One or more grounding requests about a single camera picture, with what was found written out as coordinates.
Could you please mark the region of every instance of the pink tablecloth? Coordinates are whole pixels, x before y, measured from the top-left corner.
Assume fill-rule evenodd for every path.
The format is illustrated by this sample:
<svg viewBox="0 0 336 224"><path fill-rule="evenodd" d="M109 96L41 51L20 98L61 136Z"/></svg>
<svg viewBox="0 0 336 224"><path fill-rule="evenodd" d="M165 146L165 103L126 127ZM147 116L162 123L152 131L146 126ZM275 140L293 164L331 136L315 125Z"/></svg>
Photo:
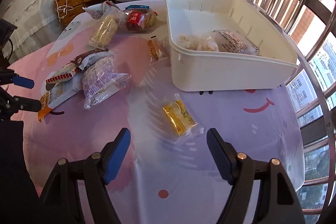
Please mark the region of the pink tablecloth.
<svg viewBox="0 0 336 224"><path fill-rule="evenodd" d="M182 92L172 83L168 61L150 66L147 40L167 36L164 0L141 1L159 14L157 28L141 35L118 34L109 48L117 53L120 72L131 73L135 84L90 110L83 109L83 92L56 108L64 115L47 115L42 123L36 113L19 112L23 120L27 168L37 187L43 187L56 161L88 157L118 134L131 131L131 146L108 192L124 224L215 223L231 187L223 180L206 145L205 135L183 145L169 138L171 128L160 107L164 98L178 92L205 132L216 127L237 151L256 160L281 160L296 189L304 182L300 129L284 85L273 90ZM60 38L24 57L11 68L35 81L27 90L10 85L11 95L40 99L45 80L69 60L90 48L87 45L95 20L78 15ZM93 223L79 183L87 223ZM258 197L255 182L245 223L251 223Z"/></svg>

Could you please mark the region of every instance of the white storage box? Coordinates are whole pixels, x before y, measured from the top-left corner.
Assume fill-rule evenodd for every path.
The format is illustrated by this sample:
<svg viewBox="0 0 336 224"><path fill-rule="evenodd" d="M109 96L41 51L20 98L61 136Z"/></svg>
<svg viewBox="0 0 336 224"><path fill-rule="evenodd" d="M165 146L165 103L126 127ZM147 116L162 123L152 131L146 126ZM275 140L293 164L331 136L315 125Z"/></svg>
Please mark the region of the white storage box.
<svg viewBox="0 0 336 224"><path fill-rule="evenodd" d="M166 0L174 85L184 91L271 89L297 68L297 55L279 31L244 0ZM181 34L237 30L262 57L201 52L176 44Z"/></svg>

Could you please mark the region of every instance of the snack package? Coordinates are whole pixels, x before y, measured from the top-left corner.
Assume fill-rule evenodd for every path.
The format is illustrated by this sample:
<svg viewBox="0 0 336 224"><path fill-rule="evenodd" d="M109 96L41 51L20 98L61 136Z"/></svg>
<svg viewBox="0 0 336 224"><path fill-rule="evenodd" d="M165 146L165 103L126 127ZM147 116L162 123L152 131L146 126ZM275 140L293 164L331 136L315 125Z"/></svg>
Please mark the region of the snack package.
<svg viewBox="0 0 336 224"><path fill-rule="evenodd" d="M211 37L221 52L261 56L260 49L238 31L216 30L212 32Z"/></svg>
<svg viewBox="0 0 336 224"><path fill-rule="evenodd" d="M75 57L71 62L74 63L78 68L84 70L85 68L93 65L98 60L107 57L109 55L113 55L112 51L109 50L101 50L99 48L85 52Z"/></svg>
<svg viewBox="0 0 336 224"><path fill-rule="evenodd" d="M73 63L66 64L63 68L57 71L51 78L46 80L47 84L61 83L71 80L81 70Z"/></svg>
<svg viewBox="0 0 336 224"><path fill-rule="evenodd" d="M170 101L163 107L165 116L169 119L174 132L179 139L194 138L202 134L204 129L190 115L179 94L175 94L174 101Z"/></svg>
<svg viewBox="0 0 336 224"><path fill-rule="evenodd" d="M110 8L98 20L89 44L95 48L105 49L119 28L122 14Z"/></svg>
<svg viewBox="0 0 336 224"><path fill-rule="evenodd" d="M145 5L130 5L124 10L126 28L132 32L143 32L150 29L157 13Z"/></svg>
<svg viewBox="0 0 336 224"><path fill-rule="evenodd" d="M180 35L177 45L192 51L219 52L218 45L211 34Z"/></svg>
<svg viewBox="0 0 336 224"><path fill-rule="evenodd" d="M58 107L61 103L74 96L77 92L82 90L82 74L78 73L71 80L59 83L49 90L40 99L42 104L41 110L37 114L38 120L41 122L42 118Z"/></svg>
<svg viewBox="0 0 336 224"><path fill-rule="evenodd" d="M114 55L98 60L83 73L84 108L101 103L131 83L131 75L116 72Z"/></svg>
<svg viewBox="0 0 336 224"><path fill-rule="evenodd" d="M151 40L148 40L148 46L151 51L151 64L155 61L162 61L167 58L167 55L162 50L160 42L158 41L156 36L151 37Z"/></svg>
<svg viewBox="0 0 336 224"><path fill-rule="evenodd" d="M83 7L83 10L87 12L92 18L99 20L103 14L111 7L120 10L112 1L107 0L103 3L91 5L89 7Z"/></svg>

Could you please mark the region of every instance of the metal screw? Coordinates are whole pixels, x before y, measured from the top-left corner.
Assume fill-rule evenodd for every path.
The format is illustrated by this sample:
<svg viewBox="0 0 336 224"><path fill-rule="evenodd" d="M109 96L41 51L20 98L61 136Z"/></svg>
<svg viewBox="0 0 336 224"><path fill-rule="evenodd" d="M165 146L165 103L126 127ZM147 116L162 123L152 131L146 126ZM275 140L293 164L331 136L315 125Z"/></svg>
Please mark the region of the metal screw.
<svg viewBox="0 0 336 224"><path fill-rule="evenodd" d="M64 165L64 164L67 163L67 160L66 159L59 159L57 163L58 163L58 165Z"/></svg>
<svg viewBox="0 0 336 224"><path fill-rule="evenodd" d="M91 155L91 158L93 158L94 160L100 159L100 153L99 152L95 152Z"/></svg>
<svg viewBox="0 0 336 224"><path fill-rule="evenodd" d="M244 160L244 159L247 158L247 155L246 155L245 153L243 153L243 152L239 152L239 153L237 154L237 157L238 157L239 159L241 159L241 160Z"/></svg>
<svg viewBox="0 0 336 224"><path fill-rule="evenodd" d="M271 162L274 164L274 165L280 165L280 161L276 158L272 159Z"/></svg>

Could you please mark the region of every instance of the plastic bag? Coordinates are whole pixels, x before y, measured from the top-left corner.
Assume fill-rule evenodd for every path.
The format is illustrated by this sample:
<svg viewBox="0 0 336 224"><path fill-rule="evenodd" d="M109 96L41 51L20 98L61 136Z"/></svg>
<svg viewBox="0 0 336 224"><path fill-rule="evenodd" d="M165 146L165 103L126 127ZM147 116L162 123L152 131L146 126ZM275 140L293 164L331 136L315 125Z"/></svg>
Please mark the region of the plastic bag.
<svg viewBox="0 0 336 224"><path fill-rule="evenodd" d="M84 70L85 68L93 65L98 60L107 57L109 55L112 55L113 52L109 50L101 50L99 48L82 53L75 57L71 62L74 63L78 68L81 70Z"/></svg>
<svg viewBox="0 0 336 224"><path fill-rule="evenodd" d="M83 73L84 108L101 103L131 83L131 75L116 72L114 55L98 60Z"/></svg>
<svg viewBox="0 0 336 224"><path fill-rule="evenodd" d="M157 13L145 5L130 5L124 10L125 24L131 32L143 32L150 29L155 21Z"/></svg>
<svg viewBox="0 0 336 224"><path fill-rule="evenodd" d="M177 45L192 51L219 52L211 33L204 35L180 35Z"/></svg>
<svg viewBox="0 0 336 224"><path fill-rule="evenodd" d="M81 70L73 63L66 64L63 68L57 71L52 77L46 79L47 84L61 83L71 80Z"/></svg>
<svg viewBox="0 0 336 224"><path fill-rule="evenodd" d="M103 14L111 7L120 10L112 1L107 0L103 3L91 5L89 7L83 7L83 10L87 12L92 18L99 20Z"/></svg>
<svg viewBox="0 0 336 224"><path fill-rule="evenodd" d="M175 94L173 100L165 102L162 109L178 137L176 143L194 138L204 132L204 128L190 115L179 94Z"/></svg>
<svg viewBox="0 0 336 224"><path fill-rule="evenodd" d="M212 32L211 37L221 52L261 56L259 47L238 31L216 30Z"/></svg>
<svg viewBox="0 0 336 224"><path fill-rule="evenodd" d="M116 34L122 14L115 8L108 9L98 20L89 44L95 48L105 49Z"/></svg>
<svg viewBox="0 0 336 224"><path fill-rule="evenodd" d="M58 107L61 103L68 100L82 89L83 86L81 73L78 73L75 77L67 82L62 82L55 85L40 99L42 108L37 114L38 120L41 122L45 115L50 113L54 108Z"/></svg>
<svg viewBox="0 0 336 224"><path fill-rule="evenodd" d="M162 49L162 43L160 43L156 36L151 37L151 40L148 40L148 46L151 51L151 64L154 62L161 62L167 59L167 55Z"/></svg>

